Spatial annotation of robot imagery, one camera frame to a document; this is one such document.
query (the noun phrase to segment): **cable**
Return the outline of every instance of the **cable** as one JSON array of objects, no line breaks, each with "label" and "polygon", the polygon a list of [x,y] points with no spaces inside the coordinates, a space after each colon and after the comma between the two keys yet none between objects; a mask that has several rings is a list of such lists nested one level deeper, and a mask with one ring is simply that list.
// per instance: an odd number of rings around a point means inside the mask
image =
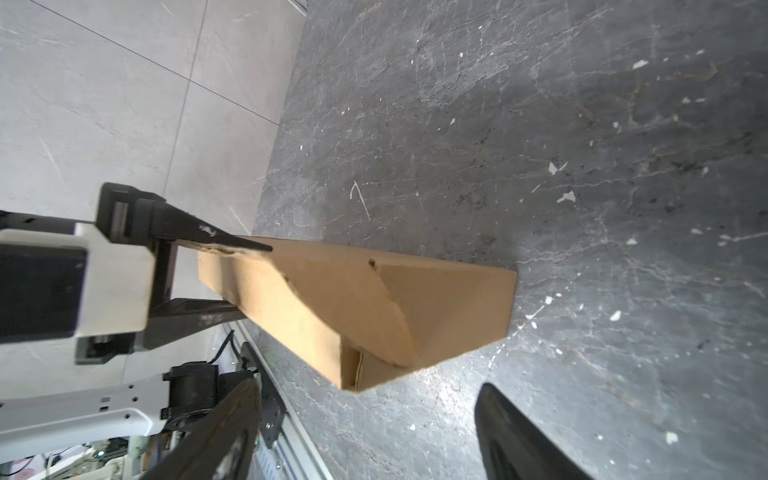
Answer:
[{"label": "cable", "polygon": [[227,334],[227,338],[225,338],[224,341],[221,343],[221,346],[219,347],[219,351],[216,352],[216,356],[211,361],[209,361],[208,363],[216,362],[219,359],[219,357],[221,356],[221,354],[223,353],[224,349],[227,348],[227,344],[228,343],[232,347],[232,350],[235,352],[235,355],[237,356],[237,358],[240,358],[240,353],[237,352],[237,348],[235,348],[235,341],[232,340],[232,336],[234,334],[235,334],[235,331],[234,330],[230,330],[230,332]]},{"label": "cable", "polygon": [[0,477],[12,477],[13,475],[16,475],[21,470],[24,470],[25,468],[27,468],[29,466],[29,464],[32,463],[32,460],[35,459],[35,457],[36,457],[36,455],[33,455],[31,457],[27,457],[27,458],[29,458],[29,460],[19,470],[16,470],[15,472],[11,472],[11,473],[0,473]]}]

